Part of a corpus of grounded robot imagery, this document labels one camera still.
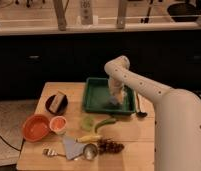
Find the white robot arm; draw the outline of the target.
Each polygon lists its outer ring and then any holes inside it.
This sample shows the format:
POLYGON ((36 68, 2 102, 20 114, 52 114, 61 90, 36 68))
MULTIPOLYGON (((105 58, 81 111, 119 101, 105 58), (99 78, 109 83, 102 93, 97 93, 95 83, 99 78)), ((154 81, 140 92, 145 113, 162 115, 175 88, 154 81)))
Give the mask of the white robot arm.
POLYGON ((114 96, 124 84, 153 103, 154 171, 201 171, 201 99, 191 91, 133 73, 129 67, 129 59, 119 56, 104 70, 114 96))

